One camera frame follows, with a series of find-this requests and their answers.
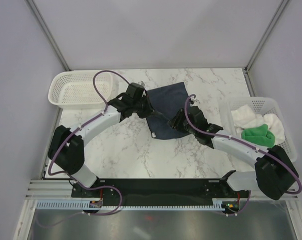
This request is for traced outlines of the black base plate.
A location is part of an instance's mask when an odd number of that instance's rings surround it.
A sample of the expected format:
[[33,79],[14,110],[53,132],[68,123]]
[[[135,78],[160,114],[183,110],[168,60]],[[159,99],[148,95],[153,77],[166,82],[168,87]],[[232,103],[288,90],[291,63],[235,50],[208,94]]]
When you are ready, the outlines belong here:
[[249,194],[245,190],[232,190],[225,180],[218,178],[102,178],[93,186],[107,185],[120,191],[125,206],[206,205],[214,198],[244,199]]

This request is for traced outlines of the white perforated basket right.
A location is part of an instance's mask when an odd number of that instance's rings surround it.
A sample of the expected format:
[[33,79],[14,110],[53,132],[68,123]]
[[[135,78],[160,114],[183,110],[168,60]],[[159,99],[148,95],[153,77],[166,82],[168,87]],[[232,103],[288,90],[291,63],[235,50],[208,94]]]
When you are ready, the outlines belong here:
[[265,97],[233,97],[220,102],[224,129],[250,143],[280,146],[292,162],[297,153],[284,127],[284,119],[275,100]]

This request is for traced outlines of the dark blue towel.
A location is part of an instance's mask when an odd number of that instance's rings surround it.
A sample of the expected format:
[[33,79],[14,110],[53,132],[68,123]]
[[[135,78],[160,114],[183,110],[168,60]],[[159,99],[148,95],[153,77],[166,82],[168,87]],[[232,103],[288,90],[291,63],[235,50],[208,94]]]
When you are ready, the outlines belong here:
[[152,107],[158,114],[146,118],[151,136],[158,140],[171,140],[183,138],[189,133],[179,132],[168,124],[184,108],[188,97],[183,82],[171,84],[148,91]]

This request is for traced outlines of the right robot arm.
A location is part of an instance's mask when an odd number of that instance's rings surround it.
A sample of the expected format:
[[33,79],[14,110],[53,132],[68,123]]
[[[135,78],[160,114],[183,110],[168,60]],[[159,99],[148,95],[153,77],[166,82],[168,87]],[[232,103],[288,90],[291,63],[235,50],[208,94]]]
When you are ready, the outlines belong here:
[[267,148],[234,137],[223,127],[209,123],[196,106],[180,109],[168,124],[174,130],[194,135],[200,144],[230,154],[254,168],[250,172],[230,171],[226,181],[219,185],[223,196],[259,189],[270,199],[278,200],[284,194],[301,192],[298,173],[282,147]]

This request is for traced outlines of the green towel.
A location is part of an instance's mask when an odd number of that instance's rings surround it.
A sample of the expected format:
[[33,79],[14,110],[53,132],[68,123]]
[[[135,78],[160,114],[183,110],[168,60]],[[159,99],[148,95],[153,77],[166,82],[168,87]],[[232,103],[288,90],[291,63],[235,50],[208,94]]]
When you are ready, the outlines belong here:
[[250,143],[268,148],[275,145],[275,136],[268,130],[267,124],[244,129],[241,133],[241,138]]

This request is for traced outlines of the white perforated basket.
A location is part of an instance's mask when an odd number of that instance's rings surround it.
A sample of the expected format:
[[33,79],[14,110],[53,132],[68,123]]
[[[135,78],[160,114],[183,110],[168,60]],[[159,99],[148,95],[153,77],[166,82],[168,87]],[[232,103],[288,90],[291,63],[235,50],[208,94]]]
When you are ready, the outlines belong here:
[[250,143],[280,146],[292,162],[297,153],[284,127],[284,119],[275,100],[265,97],[233,97],[220,102],[224,129]]
[[48,100],[62,109],[103,108],[103,99],[109,101],[118,94],[118,79],[111,73],[96,70],[65,71],[56,75],[50,85]]

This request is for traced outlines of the left aluminium frame post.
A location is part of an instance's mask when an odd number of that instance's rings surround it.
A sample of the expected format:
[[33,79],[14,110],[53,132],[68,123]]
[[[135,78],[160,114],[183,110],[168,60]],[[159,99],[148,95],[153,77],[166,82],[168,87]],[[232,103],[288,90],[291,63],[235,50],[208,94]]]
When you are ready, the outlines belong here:
[[62,67],[65,71],[69,72],[71,69],[70,69],[67,61],[65,60],[56,40],[54,39],[54,36],[52,35],[48,25],[46,24],[46,21],[45,21],[43,15],[41,14],[40,9],[38,8],[36,2],[34,0],[25,0],[25,3],[28,6],[32,15],[34,16],[36,22],[40,26],[41,31],[45,35],[49,45],[51,46],[55,56],[57,57],[59,63],[62,65]]

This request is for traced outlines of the aluminium frame post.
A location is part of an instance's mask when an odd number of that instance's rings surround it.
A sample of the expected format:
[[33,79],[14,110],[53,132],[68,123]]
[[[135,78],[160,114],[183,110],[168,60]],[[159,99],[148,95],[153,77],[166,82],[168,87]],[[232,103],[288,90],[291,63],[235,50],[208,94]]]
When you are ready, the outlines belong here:
[[285,12],[286,8],[290,4],[290,0],[281,0],[276,11],[274,12],[269,24],[267,25],[261,39],[259,40],[253,54],[251,55],[247,65],[243,68],[243,72],[247,75],[250,69],[253,67],[256,59],[260,55],[264,45],[266,44],[267,40],[269,39],[270,35],[272,34],[273,30],[275,29],[277,23],[279,22],[282,14]]
[[46,21],[45,21],[43,15],[41,14],[40,9],[38,8],[36,2],[34,0],[25,0],[25,3],[28,6],[32,15],[34,16],[36,22],[40,26],[41,31],[45,35],[49,45],[51,46],[55,56],[57,57],[59,63],[62,65],[62,67],[65,71],[69,72],[71,69],[70,69],[67,61],[65,60],[56,40],[54,39],[54,36],[52,35],[48,25],[46,24]]

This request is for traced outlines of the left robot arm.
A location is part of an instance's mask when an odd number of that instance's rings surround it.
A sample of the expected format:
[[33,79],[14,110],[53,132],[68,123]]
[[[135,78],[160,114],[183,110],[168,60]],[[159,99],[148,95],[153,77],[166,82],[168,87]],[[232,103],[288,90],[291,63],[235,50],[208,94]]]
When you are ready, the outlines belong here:
[[85,165],[85,146],[97,135],[137,114],[149,117],[154,112],[147,91],[137,83],[128,85],[125,92],[106,103],[105,109],[77,127],[58,126],[50,143],[48,158],[83,186],[89,197],[99,194],[98,177]]

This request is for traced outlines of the white perforated basket left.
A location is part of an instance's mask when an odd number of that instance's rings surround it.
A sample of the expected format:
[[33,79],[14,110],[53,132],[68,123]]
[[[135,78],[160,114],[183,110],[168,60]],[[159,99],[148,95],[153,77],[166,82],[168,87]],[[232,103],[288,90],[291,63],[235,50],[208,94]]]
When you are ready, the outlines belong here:
[[48,100],[62,109],[103,108],[103,99],[109,101],[118,94],[118,79],[111,73],[96,70],[65,71],[56,75],[50,85]]

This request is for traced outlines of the right aluminium frame post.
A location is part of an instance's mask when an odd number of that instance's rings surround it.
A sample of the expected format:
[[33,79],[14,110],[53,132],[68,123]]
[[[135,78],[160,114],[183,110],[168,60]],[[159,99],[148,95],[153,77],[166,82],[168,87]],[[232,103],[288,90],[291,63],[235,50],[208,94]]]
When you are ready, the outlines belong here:
[[267,25],[261,39],[259,40],[253,54],[251,55],[247,65],[243,68],[243,72],[247,75],[250,69],[253,67],[256,59],[260,55],[264,45],[266,44],[267,40],[269,39],[270,35],[272,34],[273,30],[275,29],[277,23],[279,22],[282,14],[285,12],[286,8],[290,4],[290,0],[281,0],[276,11],[274,12],[269,24]]

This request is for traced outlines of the white towel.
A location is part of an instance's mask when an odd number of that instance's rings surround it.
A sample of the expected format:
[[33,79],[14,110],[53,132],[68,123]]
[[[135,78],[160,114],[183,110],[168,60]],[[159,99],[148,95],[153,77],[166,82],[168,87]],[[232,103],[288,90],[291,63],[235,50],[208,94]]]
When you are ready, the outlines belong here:
[[249,105],[241,106],[240,108],[231,112],[233,117],[236,134],[241,137],[241,133],[244,129],[259,127],[263,124],[268,125],[268,130],[275,136],[275,145],[278,145],[285,141],[284,127],[275,114],[255,114]]

